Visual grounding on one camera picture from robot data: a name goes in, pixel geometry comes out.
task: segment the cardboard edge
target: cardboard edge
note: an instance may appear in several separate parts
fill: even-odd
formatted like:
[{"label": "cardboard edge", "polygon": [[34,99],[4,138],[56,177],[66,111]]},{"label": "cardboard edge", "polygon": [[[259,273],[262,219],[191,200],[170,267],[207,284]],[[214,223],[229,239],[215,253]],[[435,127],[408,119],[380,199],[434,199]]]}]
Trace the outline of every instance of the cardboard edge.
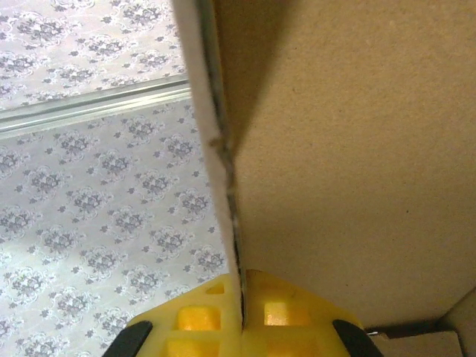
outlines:
[{"label": "cardboard edge", "polygon": [[456,330],[465,354],[476,356],[476,288],[456,303],[440,324]]},{"label": "cardboard edge", "polygon": [[245,279],[239,262],[239,228],[234,201],[234,170],[212,4],[174,0],[176,22],[187,64],[196,124],[210,179],[216,218],[225,246],[236,305],[244,324]]},{"label": "cardboard edge", "polygon": [[385,357],[446,356],[461,357],[457,333],[443,331],[402,338],[388,338],[384,334],[371,337]]}]

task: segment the grey floral print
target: grey floral print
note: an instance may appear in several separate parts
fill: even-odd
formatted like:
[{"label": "grey floral print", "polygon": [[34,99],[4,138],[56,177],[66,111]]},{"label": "grey floral print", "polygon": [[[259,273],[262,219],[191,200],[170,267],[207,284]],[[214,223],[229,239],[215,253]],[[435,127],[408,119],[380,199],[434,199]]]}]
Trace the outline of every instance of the grey floral print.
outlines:
[{"label": "grey floral print", "polygon": [[171,300],[189,291],[190,291],[190,287],[188,285],[180,285],[170,290],[166,290],[165,296],[167,299]]},{"label": "grey floral print", "polygon": [[203,283],[210,277],[222,271],[225,267],[225,254],[223,251],[217,251],[211,245],[206,245],[200,249],[192,249],[190,253],[194,257],[196,270],[199,272],[197,281]]},{"label": "grey floral print", "polygon": [[56,148],[61,152],[60,164],[82,160],[84,154],[99,143],[99,139],[71,130],[54,135]]},{"label": "grey floral print", "polygon": [[48,257],[54,261],[64,259],[71,249],[79,246],[86,235],[77,229],[68,230],[61,225],[54,225],[45,230],[36,231],[43,246],[48,251]]},{"label": "grey floral print", "polygon": [[62,336],[52,337],[44,332],[37,332],[26,340],[18,340],[16,344],[22,355],[27,357],[57,357],[63,355],[69,340]]},{"label": "grey floral print", "polygon": [[4,274],[10,288],[10,308],[34,302],[55,276],[43,271],[35,271],[31,267]]},{"label": "grey floral print", "polygon": [[25,77],[31,75],[33,70],[49,61],[50,59],[47,57],[37,58],[34,55],[0,52],[0,71],[5,79]]},{"label": "grey floral print", "polygon": [[118,307],[94,314],[94,319],[100,325],[100,328],[107,332],[109,341],[118,335],[131,318],[130,313]]},{"label": "grey floral print", "polygon": [[51,5],[58,12],[90,8],[94,3],[95,0],[51,0]]},{"label": "grey floral print", "polygon": [[25,175],[24,184],[17,186],[16,191],[27,193],[30,203],[51,199],[72,177],[63,171],[55,172],[47,166],[40,166],[35,170],[25,170],[23,174]]},{"label": "grey floral print", "polygon": [[176,176],[160,174],[157,170],[135,174],[138,186],[131,188],[129,192],[137,192],[142,197],[142,204],[161,200],[178,182]]},{"label": "grey floral print", "polygon": [[49,297],[53,300],[63,324],[76,324],[84,314],[100,300],[100,296],[91,292],[81,292],[74,287],[67,287],[60,292],[52,292]]},{"label": "grey floral print", "polygon": [[111,225],[104,227],[103,231],[111,233],[115,237],[116,243],[136,238],[154,217],[152,213],[136,211],[130,206],[111,210],[109,215],[111,216]]},{"label": "grey floral print", "polygon": [[24,40],[28,50],[59,45],[62,39],[81,26],[79,22],[69,22],[66,18],[45,18],[33,11],[20,13],[18,20],[16,29],[28,38]]},{"label": "grey floral print", "polygon": [[0,212],[0,243],[22,238],[25,232],[41,220],[42,214],[32,210],[24,210],[19,206],[8,206]]},{"label": "grey floral print", "polygon": [[131,270],[124,270],[123,276],[129,286],[128,295],[131,297],[129,303],[135,305],[138,301],[153,298],[155,291],[162,286],[170,274],[165,271],[155,271],[146,266],[136,266]]},{"label": "grey floral print", "polygon": [[195,189],[185,190],[176,193],[178,204],[169,209],[172,214],[183,214],[182,222],[194,222],[203,219],[205,214],[210,210],[211,197],[208,194],[201,194]]},{"label": "grey floral print", "polygon": [[121,132],[116,133],[116,137],[120,138],[124,136],[129,142],[129,148],[148,144],[150,139],[164,127],[162,123],[157,123],[155,120],[145,118],[143,115],[126,118],[121,122],[126,128],[126,133],[125,135]]},{"label": "grey floral print", "polygon": [[22,164],[30,160],[30,155],[0,146],[0,180],[12,175]]},{"label": "grey floral print", "polygon": [[104,207],[114,196],[103,191],[93,190],[91,187],[84,187],[75,191],[68,191],[66,196],[72,203],[71,211],[74,215],[73,222],[93,219],[97,216],[99,209]]},{"label": "grey floral print", "polygon": [[158,261],[177,258],[180,252],[195,238],[193,233],[178,231],[172,226],[165,226],[156,231],[150,231],[150,240],[153,247],[157,247]]},{"label": "grey floral print", "polygon": [[171,158],[171,164],[184,164],[196,154],[198,144],[185,140],[180,134],[175,134],[170,138],[162,138],[161,141],[165,144],[165,150]]},{"label": "grey floral print", "polygon": [[138,73],[147,73],[162,69],[170,61],[169,55],[157,50],[148,50],[142,53],[134,53],[128,65],[138,67]]},{"label": "grey floral print", "polygon": [[81,251],[80,255],[92,270],[92,274],[88,275],[91,282],[110,277],[112,271],[127,258],[127,254],[107,249],[105,246]]},{"label": "grey floral print", "polygon": [[[154,24],[170,15],[170,10],[151,1],[121,0],[112,1],[114,7],[122,10],[122,16],[127,24],[121,25],[123,33],[134,30],[152,30]],[[106,23],[115,23],[118,20],[106,20]]]},{"label": "grey floral print", "polygon": [[6,1],[0,108],[49,100],[40,92],[67,97],[185,71],[170,0]]},{"label": "grey floral print", "polygon": [[101,356],[132,316],[226,272],[193,129],[185,100],[0,143],[0,356]]},{"label": "grey floral print", "polygon": [[79,51],[71,52],[75,57],[79,55],[90,58],[89,62],[111,61],[117,59],[123,52],[138,45],[134,40],[117,39],[109,35],[90,36],[88,39],[77,39]]},{"label": "grey floral print", "polygon": [[15,86],[12,83],[3,82],[0,84],[0,98],[3,100],[12,100],[15,94],[26,89],[26,86]]},{"label": "grey floral print", "polygon": [[13,335],[24,321],[21,318],[13,316],[0,316],[0,348],[3,347],[4,342]]},{"label": "grey floral print", "polygon": [[101,184],[122,181],[132,169],[132,165],[137,162],[132,156],[122,155],[117,150],[112,149],[107,152],[97,153],[97,164],[88,169],[91,175],[101,175]]},{"label": "grey floral print", "polygon": [[128,86],[131,84],[139,83],[140,80],[134,77],[129,77],[126,75],[115,76],[112,78],[104,78],[101,80],[101,86],[97,87],[96,90],[100,91],[102,89],[109,89],[114,87]]},{"label": "grey floral print", "polygon": [[64,89],[89,84],[93,79],[101,75],[96,68],[79,67],[78,65],[63,65],[59,68],[52,68],[49,77],[43,80],[44,83],[60,83]]},{"label": "grey floral print", "polygon": [[35,102],[49,102],[51,100],[59,100],[67,97],[78,95],[77,91],[38,91],[36,93],[25,94],[26,101],[22,105],[30,105]]}]

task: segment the floral patterned paper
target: floral patterned paper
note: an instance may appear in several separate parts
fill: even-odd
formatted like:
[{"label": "floral patterned paper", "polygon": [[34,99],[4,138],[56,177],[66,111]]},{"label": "floral patterned paper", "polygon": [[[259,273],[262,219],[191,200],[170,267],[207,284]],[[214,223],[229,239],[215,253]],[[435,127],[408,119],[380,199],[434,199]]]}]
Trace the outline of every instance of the floral patterned paper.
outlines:
[{"label": "floral patterned paper", "polygon": [[0,356],[101,356],[226,272],[189,100],[3,140],[0,184]]},{"label": "floral patterned paper", "polygon": [[0,3],[0,109],[184,72],[170,0]]}]

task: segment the aluminum strip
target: aluminum strip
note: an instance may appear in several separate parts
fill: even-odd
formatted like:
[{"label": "aluminum strip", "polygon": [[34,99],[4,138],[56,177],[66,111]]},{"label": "aluminum strip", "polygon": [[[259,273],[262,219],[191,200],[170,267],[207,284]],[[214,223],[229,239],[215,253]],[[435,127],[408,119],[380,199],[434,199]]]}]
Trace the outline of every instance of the aluminum strip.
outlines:
[{"label": "aluminum strip", "polygon": [[0,138],[79,123],[191,97],[185,76],[148,81],[0,112]]}]

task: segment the brown cardboard panel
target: brown cardboard panel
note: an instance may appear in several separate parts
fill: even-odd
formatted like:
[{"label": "brown cardboard panel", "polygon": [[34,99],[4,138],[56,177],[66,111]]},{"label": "brown cardboard panel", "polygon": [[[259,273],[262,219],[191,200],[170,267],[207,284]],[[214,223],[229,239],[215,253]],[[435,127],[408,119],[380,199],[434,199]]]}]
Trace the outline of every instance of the brown cardboard panel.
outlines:
[{"label": "brown cardboard panel", "polygon": [[458,332],[466,354],[476,356],[476,289],[467,294],[443,320]]},{"label": "brown cardboard panel", "polygon": [[458,336],[452,331],[395,339],[377,335],[372,341],[385,357],[462,356]]},{"label": "brown cardboard panel", "polygon": [[437,318],[476,281],[467,1],[216,0],[246,268]]},{"label": "brown cardboard panel", "polygon": [[229,177],[220,157],[220,144],[225,138],[218,125],[209,77],[209,62],[205,60],[200,12],[193,0],[174,1],[176,20],[181,34],[184,57],[193,93],[196,122],[202,142],[202,153],[210,178],[213,205],[219,222],[228,258],[228,267],[235,288],[237,311],[241,309],[241,291],[234,251],[234,223],[228,202]]}]

